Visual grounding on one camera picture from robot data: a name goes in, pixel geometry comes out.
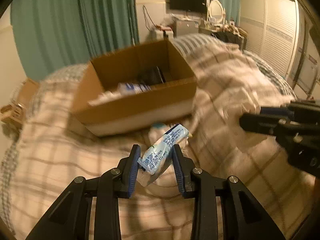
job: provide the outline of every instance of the white mirror frame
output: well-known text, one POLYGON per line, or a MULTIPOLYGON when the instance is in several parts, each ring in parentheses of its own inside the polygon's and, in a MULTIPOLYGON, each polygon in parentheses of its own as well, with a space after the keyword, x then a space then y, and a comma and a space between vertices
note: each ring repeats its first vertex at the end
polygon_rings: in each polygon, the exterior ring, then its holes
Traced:
POLYGON ((219 5, 219 7, 221 8, 221 18, 220 19, 216 19, 217 23, 221 23, 223 21, 223 17, 225 14, 225 9, 223 8, 222 4, 219 2, 219 0, 212 0, 208 6, 208 13, 207 13, 207 21, 209 21, 209 17, 212 17, 211 15, 211 7, 213 7, 214 5, 219 5))

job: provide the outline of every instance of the open cardboard box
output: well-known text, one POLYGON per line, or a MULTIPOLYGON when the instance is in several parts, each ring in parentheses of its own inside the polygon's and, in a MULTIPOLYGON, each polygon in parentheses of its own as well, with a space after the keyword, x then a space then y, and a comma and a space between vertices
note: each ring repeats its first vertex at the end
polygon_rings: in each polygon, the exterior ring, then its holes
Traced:
POLYGON ((92 59, 76 91, 71 113, 97 136, 120 134, 190 114, 195 92, 195 75, 177 49, 166 40, 146 43, 92 59), (154 66, 162 70, 166 83, 99 106, 88 104, 154 66))

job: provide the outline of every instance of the oval mirror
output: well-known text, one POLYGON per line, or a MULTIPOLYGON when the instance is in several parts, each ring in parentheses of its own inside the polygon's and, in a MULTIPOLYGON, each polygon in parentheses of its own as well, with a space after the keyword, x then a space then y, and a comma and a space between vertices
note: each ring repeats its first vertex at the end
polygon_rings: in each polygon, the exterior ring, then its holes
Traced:
POLYGON ((218 0, 212 0, 208 7, 208 17, 215 18, 216 23, 223 20, 223 6, 218 0))

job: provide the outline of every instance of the metal screw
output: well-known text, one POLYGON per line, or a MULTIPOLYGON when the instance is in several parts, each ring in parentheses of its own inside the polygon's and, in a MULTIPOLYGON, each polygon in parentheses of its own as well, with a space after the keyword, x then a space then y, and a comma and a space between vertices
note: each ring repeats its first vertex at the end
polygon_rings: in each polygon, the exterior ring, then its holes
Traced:
POLYGON ((239 179, 236 177, 236 176, 231 176, 229 178, 229 180, 232 182, 232 183, 237 183, 239 181, 239 179))
POLYGON ((78 176, 74 179, 75 183, 81 183, 83 181, 83 177, 82 176, 78 176))
POLYGON ((118 169, 118 168, 113 168, 112 170, 111 170, 111 174, 113 174, 113 175, 117 175, 117 174, 119 174, 120 173, 120 170, 118 169))
POLYGON ((280 119, 279 121, 278 121, 278 123, 279 124, 285 124, 287 121, 285 120, 285 119, 280 119))
POLYGON ((201 168, 193 168, 193 173, 195 174, 201 174, 202 173, 202 169, 201 168))
POLYGON ((302 140, 303 140, 303 137, 301 135, 296 135, 293 138, 293 141, 296 142, 296 143, 301 143, 302 140))

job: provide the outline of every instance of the storage box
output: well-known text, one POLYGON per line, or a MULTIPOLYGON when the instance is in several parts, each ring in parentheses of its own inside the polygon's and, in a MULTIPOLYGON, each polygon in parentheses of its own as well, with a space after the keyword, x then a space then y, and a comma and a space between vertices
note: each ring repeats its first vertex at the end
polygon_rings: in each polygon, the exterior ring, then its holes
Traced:
POLYGON ((26 110, 32 96, 38 91, 39 83, 27 78, 20 90, 13 96, 12 102, 0 108, 0 121, 10 125, 16 130, 22 129, 26 110))
POLYGON ((195 92, 196 78, 190 66, 169 41, 163 40, 91 60, 71 113, 97 136, 120 134, 190 114, 195 92), (162 70, 166 83, 99 106, 88 104, 120 82, 134 82, 143 70, 155 66, 162 70))

